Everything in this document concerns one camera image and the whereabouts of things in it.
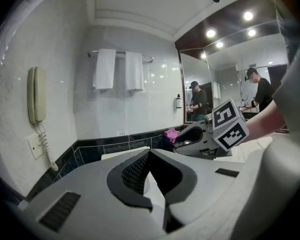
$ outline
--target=telephone handset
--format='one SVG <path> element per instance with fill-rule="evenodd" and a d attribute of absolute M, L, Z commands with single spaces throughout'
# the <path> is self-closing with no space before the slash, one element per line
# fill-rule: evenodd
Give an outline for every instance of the telephone handset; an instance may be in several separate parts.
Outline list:
<path fill-rule="evenodd" d="M 49 160 L 49 167 L 54 171 L 58 171 L 54 159 L 50 155 L 46 130 L 40 130 L 39 123 L 46 119 L 46 72 L 39 67 L 33 67 L 29 70 L 28 84 L 28 115 L 29 121 L 36 130 L 38 130 L 39 138 L 41 140 L 42 149 Z"/>

